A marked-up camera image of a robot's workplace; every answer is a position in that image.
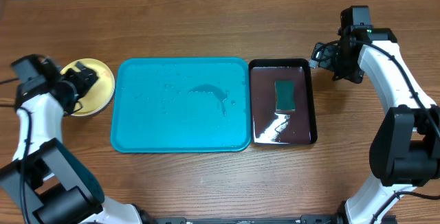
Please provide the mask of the green scrub sponge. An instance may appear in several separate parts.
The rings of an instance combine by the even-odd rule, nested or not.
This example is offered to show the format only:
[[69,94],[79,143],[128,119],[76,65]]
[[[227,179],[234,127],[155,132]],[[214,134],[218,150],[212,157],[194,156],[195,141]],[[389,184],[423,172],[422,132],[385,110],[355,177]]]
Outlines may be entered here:
[[274,83],[276,94],[277,111],[294,111],[296,103],[294,100],[294,82],[283,80]]

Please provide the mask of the yellow plate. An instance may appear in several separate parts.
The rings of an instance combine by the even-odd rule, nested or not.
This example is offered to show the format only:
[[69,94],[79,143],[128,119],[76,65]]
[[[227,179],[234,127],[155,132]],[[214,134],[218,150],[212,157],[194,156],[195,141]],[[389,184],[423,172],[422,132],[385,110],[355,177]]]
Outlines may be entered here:
[[72,115],[76,117],[95,115],[110,103],[114,95],[116,86],[114,75],[106,64],[93,58],[75,60],[65,66],[61,73],[65,73],[69,68],[79,71],[75,66],[76,63],[82,63],[84,66],[94,70],[97,73],[98,80],[87,94],[79,99],[79,103],[76,104],[75,112]]

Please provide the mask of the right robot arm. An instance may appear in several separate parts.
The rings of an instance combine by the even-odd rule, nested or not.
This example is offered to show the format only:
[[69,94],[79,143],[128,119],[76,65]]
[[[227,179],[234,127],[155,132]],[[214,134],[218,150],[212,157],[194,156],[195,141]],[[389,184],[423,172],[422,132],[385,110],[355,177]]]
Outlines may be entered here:
[[317,43],[309,65],[339,73],[337,57],[366,73],[385,117],[369,150],[371,174],[341,203],[335,223],[395,223],[386,213],[404,196],[437,201],[417,193],[439,178],[439,106],[412,76],[389,29],[354,29],[338,41]]

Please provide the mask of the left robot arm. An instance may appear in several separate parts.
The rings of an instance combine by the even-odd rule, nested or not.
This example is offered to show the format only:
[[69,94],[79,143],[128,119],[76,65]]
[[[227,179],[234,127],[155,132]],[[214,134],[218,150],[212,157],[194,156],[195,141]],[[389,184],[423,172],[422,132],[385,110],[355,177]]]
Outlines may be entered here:
[[11,64],[20,84],[14,110],[19,144],[1,169],[1,187],[25,223],[149,223],[145,212],[105,196],[90,171],[62,142],[62,118],[98,81],[82,63],[62,73],[50,58],[31,54]]

